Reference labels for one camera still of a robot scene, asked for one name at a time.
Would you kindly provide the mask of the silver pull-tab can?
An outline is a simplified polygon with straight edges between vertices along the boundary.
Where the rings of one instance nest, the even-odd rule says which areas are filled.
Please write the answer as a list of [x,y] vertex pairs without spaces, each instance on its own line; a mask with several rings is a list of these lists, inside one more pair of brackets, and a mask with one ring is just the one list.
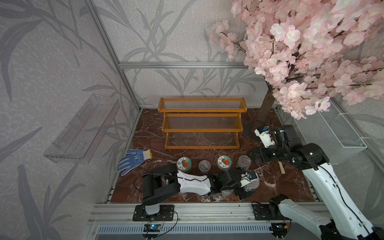
[[230,189],[230,190],[222,190],[222,191],[221,191],[221,194],[222,194],[223,197],[229,197],[233,192],[234,192],[233,189]]

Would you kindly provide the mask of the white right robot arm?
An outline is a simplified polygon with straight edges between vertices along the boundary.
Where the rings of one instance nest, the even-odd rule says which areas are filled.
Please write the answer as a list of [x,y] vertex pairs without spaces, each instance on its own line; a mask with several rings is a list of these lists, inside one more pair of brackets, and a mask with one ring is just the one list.
[[311,231],[321,240],[382,240],[384,230],[360,212],[339,181],[328,156],[317,144],[303,145],[292,125],[274,127],[248,122],[243,134],[262,146],[249,152],[264,163],[286,161],[301,170],[326,205],[331,217],[322,217],[297,205],[285,195],[270,200],[270,208]]

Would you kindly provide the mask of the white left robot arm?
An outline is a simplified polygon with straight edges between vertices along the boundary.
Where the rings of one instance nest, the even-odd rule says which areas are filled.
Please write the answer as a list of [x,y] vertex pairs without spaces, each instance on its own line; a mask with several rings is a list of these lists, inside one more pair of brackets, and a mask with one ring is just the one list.
[[161,205],[165,200],[179,193],[193,193],[199,196],[217,195],[233,191],[240,200],[250,197],[260,185],[260,178],[254,171],[229,169],[223,173],[195,176],[180,171],[175,164],[168,164],[140,176],[143,180],[142,204],[136,206],[133,220],[143,221],[164,216],[173,219],[173,205]]

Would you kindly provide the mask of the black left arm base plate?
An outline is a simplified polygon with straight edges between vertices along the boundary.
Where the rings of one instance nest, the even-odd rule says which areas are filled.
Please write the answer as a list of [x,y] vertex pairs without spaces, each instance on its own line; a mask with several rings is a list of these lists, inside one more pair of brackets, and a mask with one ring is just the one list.
[[169,222],[174,219],[175,214],[174,205],[137,205],[135,207],[133,221],[144,222],[144,221],[165,221]]

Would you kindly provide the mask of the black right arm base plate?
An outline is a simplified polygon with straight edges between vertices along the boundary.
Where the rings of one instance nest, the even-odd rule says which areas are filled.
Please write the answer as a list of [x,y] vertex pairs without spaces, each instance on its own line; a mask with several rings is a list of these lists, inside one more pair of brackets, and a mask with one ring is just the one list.
[[257,221],[283,221],[284,217],[281,215],[279,208],[270,204],[262,204],[259,202],[252,202],[255,220]]

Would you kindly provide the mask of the black label can bottom shelf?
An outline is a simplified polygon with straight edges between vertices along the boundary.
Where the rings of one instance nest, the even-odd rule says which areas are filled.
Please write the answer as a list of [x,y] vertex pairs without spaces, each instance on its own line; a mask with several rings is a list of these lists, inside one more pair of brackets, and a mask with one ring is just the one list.
[[252,192],[256,190],[260,186],[260,179],[256,178],[253,180],[246,179],[246,185],[244,186],[244,189],[246,192]]

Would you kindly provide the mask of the tomato lid jar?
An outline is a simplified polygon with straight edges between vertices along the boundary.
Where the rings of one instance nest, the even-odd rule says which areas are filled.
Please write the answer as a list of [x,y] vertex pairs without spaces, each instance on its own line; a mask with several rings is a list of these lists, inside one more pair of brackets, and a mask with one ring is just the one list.
[[177,161],[177,168],[183,173],[189,173],[192,169],[192,161],[188,157],[181,157]]
[[226,155],[219,156],[217,159],[217,166],[220,170],[227,171],[232,166],[232,160]]

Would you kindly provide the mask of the small red label plastic cup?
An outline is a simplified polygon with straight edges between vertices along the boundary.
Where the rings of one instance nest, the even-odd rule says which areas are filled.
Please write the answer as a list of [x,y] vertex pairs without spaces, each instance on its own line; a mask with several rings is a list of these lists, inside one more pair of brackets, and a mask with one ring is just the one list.
[[207,160],[202,160],[199,162],[199,171],[202,174],[207,174],[211,169],[211,163]]

